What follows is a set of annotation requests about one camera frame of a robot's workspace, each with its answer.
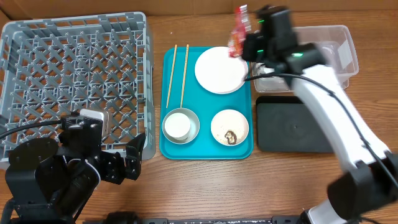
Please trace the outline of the red snack wrapper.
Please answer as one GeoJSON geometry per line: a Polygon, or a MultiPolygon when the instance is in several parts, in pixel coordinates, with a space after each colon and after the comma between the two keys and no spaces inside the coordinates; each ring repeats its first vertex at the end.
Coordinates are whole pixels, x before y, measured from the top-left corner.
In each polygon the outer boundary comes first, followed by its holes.
{"type": "Polygon", "coordinates": [[[231,31],[228,41],[228,54],[230,57],[237,58],[243,53],[243,42],[246,35],[251,31],[248,7],[242,5],[234,12],[234,29],[231,31]]]}

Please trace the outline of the white cup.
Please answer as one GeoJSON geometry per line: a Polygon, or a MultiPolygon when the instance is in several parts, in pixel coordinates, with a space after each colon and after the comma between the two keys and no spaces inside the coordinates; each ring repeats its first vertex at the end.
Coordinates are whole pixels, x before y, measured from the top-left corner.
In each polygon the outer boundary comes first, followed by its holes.
{"type": "Polygon", "coordinates": [[[175,140],[182,141],[186,139],[190,128],[189,117],[181,112],[171,113],[165,119],[164,131],[169,137],[175,140]]]}

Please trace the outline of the large white plate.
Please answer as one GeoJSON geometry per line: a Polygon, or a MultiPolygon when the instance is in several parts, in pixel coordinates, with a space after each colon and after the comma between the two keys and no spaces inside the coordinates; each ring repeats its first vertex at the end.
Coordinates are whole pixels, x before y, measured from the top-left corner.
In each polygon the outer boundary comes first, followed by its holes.
{"type": "Polygon", "coordinates": [[[241,57],[230,57],[227,47],[204,51],[195,64],[198,83],[215,94],[228,94],[240,89],[247,73],[248,64],[241,57]]]}

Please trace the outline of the grey metal bowl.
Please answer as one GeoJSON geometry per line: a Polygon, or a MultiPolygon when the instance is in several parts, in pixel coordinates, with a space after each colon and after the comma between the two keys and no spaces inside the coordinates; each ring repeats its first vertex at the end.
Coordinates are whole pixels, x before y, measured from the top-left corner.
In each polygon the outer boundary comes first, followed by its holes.
{"type": "Polygon", "coordinates": [[[170,142],[175,143],[175,144],[186,144],[186,143],[190,143],[191,141],[193,141],[193,140],[196,138],[196,136],[197,136],[198,133],[199,133],[199,130],[200,130],[200,121],[199,121],[198,116],[197,116],[192,110],[187,109],[187,108],[176,108],[176,109],[170,111],[170,112],[165,116],[165,118],[163,119],[163,122],[162,122],[162,132],[163,132],[164,136],[165,136],[170,142]],[[188,134],[188,137],[187,137],[186,139],[182,140],[182,141],[178,141],[178,140],[175,140],[175,139],[169,137],[169,136],[165,133],[165,131],[164,131],[165,119],[166,119],[166,118],[168,117],[168,115],[170,115],[171,113],[176,113],[176,112],[181,112],[181,113],[187,115],[187,116],[189,117],[189,119],[190,119],[190,124],[191,124],[190,132],[189,132],[189,134],[188,134]]]}

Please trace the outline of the small white bowl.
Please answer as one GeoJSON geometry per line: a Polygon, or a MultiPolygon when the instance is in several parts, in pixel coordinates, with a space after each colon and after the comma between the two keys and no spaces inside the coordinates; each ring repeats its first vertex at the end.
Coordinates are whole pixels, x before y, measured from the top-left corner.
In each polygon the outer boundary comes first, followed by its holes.
{"type": "Polygon", "coordinates": [[[241,144],[249,134],[249,123],[246,117],[236,110],[222,110],[211,120],[211,134],[214,139],[224,146],[237,146],[241,144]],[[228,145],[224,135],[228,130],[232,130],[237,141],[235,145],[228,145]]]}

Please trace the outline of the wooden chopstick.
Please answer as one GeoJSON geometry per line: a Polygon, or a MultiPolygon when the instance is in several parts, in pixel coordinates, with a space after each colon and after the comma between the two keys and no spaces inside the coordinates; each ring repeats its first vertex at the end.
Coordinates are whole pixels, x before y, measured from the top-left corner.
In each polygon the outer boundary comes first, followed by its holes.
{"type": "Polygon", "coordinates": [[[181,88],[181,97],[180,97],[180,107],[181,108],[183,108],[183,98],[184,98],[184,92],[185,92],[185,80],[186,80],[186,74],[187,74],[189,47],[190,47],[189,44],[187,44],[186,51],[185,51],[185,62],[184,62],[184,68],[183,68],[182,88],[181,88]]]}
{"type": "Polygon", "coordinates": [[[173,56],[173,60],[172,60],[172,68],[171,68],[171,71],[170,71],[169,89],[168,89],[168,94],[167,94],[166,109],[169,107],[169,100],[170,100],[170,94],[171,94],[172,82],[173,82],[172,80],[173,80],[173,77],[174,77],[174,68],[175,68],[176,55],[177,55],[177,44],[175,44],[175,47],[174,47],[174,56],[173,56]]]}

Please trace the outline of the brown food scrap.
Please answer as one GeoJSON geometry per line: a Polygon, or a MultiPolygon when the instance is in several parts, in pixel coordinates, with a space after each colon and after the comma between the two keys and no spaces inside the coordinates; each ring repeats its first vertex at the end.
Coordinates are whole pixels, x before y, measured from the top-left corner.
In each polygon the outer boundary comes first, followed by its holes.
{"type": "Polygon", "coordinates": [[[237,136],[232,130],[228,130],[224,135],[228,145],[235,145],[237,141],[237,136]]]}

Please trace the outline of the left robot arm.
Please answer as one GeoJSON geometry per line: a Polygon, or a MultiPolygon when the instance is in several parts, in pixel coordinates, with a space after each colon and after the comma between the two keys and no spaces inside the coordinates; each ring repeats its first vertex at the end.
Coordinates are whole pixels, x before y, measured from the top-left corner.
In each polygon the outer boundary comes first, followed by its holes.
{"type": "Polygon", "coordinates": [[[121,184],[141,173],[145,133],[126,156],[102,150],[104,120],[70,115],[55,121],[59,140],[35,138],[9,153],[5,180],[12,193],[1,223],[75,223],[100,182],[121,184]]]}

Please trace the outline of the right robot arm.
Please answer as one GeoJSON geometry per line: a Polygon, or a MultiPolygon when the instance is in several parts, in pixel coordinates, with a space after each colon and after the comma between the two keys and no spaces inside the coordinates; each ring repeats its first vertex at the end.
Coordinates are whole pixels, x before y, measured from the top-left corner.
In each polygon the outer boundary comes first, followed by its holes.
{"type": "Polygon", "coordinates": [[[260,31],[247,34],[242,58],[281,77],[311,112],[343,175],[327,199],[304,211],[299,223],[357,223],[364,214],[397,201],[397,155],[364,122],[334,69],[313,43],[300,44],[285,6],[257,12],[260,31]]]}

